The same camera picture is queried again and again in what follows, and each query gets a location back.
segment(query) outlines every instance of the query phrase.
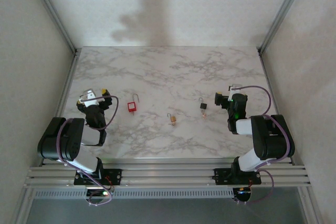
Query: white marble tabletop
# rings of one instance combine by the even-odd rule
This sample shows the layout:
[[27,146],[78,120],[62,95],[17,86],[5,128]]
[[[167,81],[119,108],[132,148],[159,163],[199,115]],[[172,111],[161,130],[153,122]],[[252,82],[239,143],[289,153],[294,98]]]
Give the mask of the white marble tabletop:
[[[214,104],[215,93],[228,94],[236,83],[267,88],[254,47],[84,47],[71,84],[64,117],[85,118],[76,102],[84,90],[106,88],[120,99],[103,147],[85,146],[101,158],[236,157],[252,146],[250,136],[233,135],[227,111]],[[127,103],[137,93],[134,115]],[[247,116],[268,106],[262,90],[245,89]],[[207,103],[203,120],[199,98]],[[110,120],[115,100],[105,111]],[[171,125],[167,113],[176,116]],[[269,114],[274,114],[271,107]]]

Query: black mount plate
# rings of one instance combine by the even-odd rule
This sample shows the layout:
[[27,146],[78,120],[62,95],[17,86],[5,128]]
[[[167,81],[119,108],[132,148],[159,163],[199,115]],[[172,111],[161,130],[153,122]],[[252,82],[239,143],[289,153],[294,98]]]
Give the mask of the black mount plate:
[[243,172],[239,176],[229,176],[231,168],[214,169],[215,175],[212,177],[216,185],[260,185],[261,179],[258,172]]
[[[101,179],[96,179],[99,183],[104,186],[110,186],[110,182],[106,179],[106,176],[109,177],[109,180],[114,186],[120,186],[122,169],[104,169],[102,172]],[[89,178],[82,178],[78,172],[76,172],[75,181],[73,182],[75,186],[90,186],[95,185],[93,181]]]

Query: white wall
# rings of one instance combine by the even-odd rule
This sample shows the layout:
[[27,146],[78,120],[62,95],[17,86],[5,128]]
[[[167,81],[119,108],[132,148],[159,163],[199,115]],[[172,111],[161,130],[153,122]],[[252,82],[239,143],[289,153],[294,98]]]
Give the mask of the white wall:
[[0,223],[9,223],[71,63],[40,0],[0,0]]
[[257,47],[282,1],[52,0],[76,47]]
[[264,57],[326,223],[336,223],[336,0],[295,0]]

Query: marble table surface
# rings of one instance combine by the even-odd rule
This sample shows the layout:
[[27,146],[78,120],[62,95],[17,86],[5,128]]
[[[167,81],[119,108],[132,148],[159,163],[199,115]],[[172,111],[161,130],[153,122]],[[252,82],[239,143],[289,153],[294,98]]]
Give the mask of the marble table surface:
[[[236,83],[267,87],[254,47],[84,47],[68,95],[64,117],[85,118],[76,102],[84,90],[106,88],[120,99],[103,147],[84,146],[101,158],[236,157],[253,147],[250,136],[233,135],[227,111],[214,104]],[[134,115],[127,103],[137,93]],[[247,117],[262,114],[267,95],[245,89]],[[203,120],[199,98],[207,103]],[[107,122],[115,100],[105,111]],[[167,113],[176,116],[171,125]],[[269,114],[274,114],[272,106]]]

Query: purple cable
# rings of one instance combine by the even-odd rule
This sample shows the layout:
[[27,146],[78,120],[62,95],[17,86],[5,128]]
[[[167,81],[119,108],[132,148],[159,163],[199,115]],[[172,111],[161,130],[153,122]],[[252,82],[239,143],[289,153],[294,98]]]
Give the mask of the purple cable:
[[93,130],[97,130],[97,131],[105,130],[105,129],[112,123],[112,121],[113,121],[113,119],[114,119],[114,117],[115,117],[115,115],[116,115],[116,113],[117,113],[118,107],[119,107],[119,99],[118,99],[118,97],[116,97],[115,95],[104,95],[104,96],[102,96],[102,97],[96,97],[96,98],[91,98],[91,99],[83,100],[83,101],[82,101],[82,102],[89,102],[89,101],[93,101],[93,100],[97,100],[97,99],[102,99],[102,98],[115,98],[115,99],[117,100],[117,105],[115,106],[116,109],[114,110],[114,114],[113,114],[111,120],[110,120],[110,121],[108,122],[108,124],[106,124],[103,128],[99,128],[99,129],[98,129],[98,128],[93,128],[93,127],[88,126],[88,127],[90,127],[91,129],[93,129]]
[[278,162],[278,161],[281,161],[281,160],[285,159],[288,156],[288,153],[289,153],[289,150],[290,150],[289,138],[288,138],[288,135],[285,132],[284,128],[282,128],[281,125],[271,116],[269,116],[269,115],[264,115],[264,116],[271,119],[274,122],[274,124],[280,129],[281,133],[285,137],[287,149],[286,149],[286,152],[285,152],[284,156],[282,156],[281,158],[273,159],[273,160],[270,160],[270,161],[265,161],[265,162],[261,163],[260,165],[256,166],[255,170],[261,168],[262,166],[266,165],[267,163],[272,164],[272,163],[275,163],[275,162]]
[[62,157],[62,153],[61,153],[61,150],[60,150],[60,142],[61,142],[60,139],[61,139],[61,134],[62,134],[62,131],[63,131],[65,125],[66,125],[67,123],[71,122],[72,119],[73,119],[73,118],[66,119],[65,122],[64,122],[64,123],[61,125],[61,127],[59,128],[59,131],[58,131],[58,133],[57,133],[57,138],[56,138],[56,150],[57,150],[58,158],[59,158],[59,160],[60,160],[63,164],[65,164],[65,165],[67,165],[67,166],[70,166],[70,167],[76,169],[78,172],[81,172],[81,173],[85,174],[85,175],[86,175],[88,178],[90,178],[90,179],[91,179],[97,186],[102,187],[102,188],[103,188],[104,190],[106,190],[107,193],[109,194],[109,199],[108,199],[107,201],[102,202],[102,203],[98,203],[98,204],[93,204],[93,203],[90,201],[90,199],[89,199],[89,204],[93,204],[93,205],[95,205],[95,206],[101,206],[101,205],[107,204],[107,203],[109,203],[109,202],[112,200],[112,197],[113,197],[113,196],[112,196],[112,193],[110,192],[110,190],[109,190],[108,188],[106,188],[105,186],[103,186],[103,185],[102,185],[101,183],[99,183],[98,181],[96,181],[94,178],[92,178],[90,174],[88,174],[87,172],[85,172],[85,171],[82,170],[81,168],[79,168],[79,167],[77,167],[77,166],[75,166],[75,165],[73,165],[73,164],[70,164],[69,162],[65,161],[65,160],[63,159],[63,157]]
[[271,108],[271,103],[272,103],[271,95],[270,95],[270,93],[268,92],[267,89],[265,89],[265,88],[263,88],[263,87],[261,87],[261,86],[257,86],[257,85],[250,85],[250,86],[244,86],[244,87],[241,87],[241,88],[232,88],[231,90],[240,90],[240,89],[248,89],[248,88],[262,89],[262,90],[264,90],[264,91],[267,93],[267,95],[268,95],[268,101],[269,101],[269,102],[268,102],[268,108],[267,108],[267,110],[262,114],[262,115],[266,115],[267,112],[269,111],[269,109]]
[[267,173],[267,174],[269,175],[269,177],[271,178],[271,181],[272,181],[272,188],[271,188],[271,191],[270,191],[270,192],[268,193],[268,195],[266,195],[265,197],[260,198],[260,199],[256,199],[256,200],[253,200],[253,201],[246,201],[246,202],[243,202],[243,201],[240,201],[240,200],[236,200],[238,204],[239,204],[239,203],[243,203],[244,205],[247,205],[247,204],[258,203],[258,202],[260,202],[260,201],[262,201],[262,200],[264,200],[264,199],[269,198],[269,197],[272,195],[273,190],[274,190],[274,179],[273,179],[272,174],[271,174],[269,171],[265,170],[265,169],[259,169],[258,172],[265,172],[265,173]]

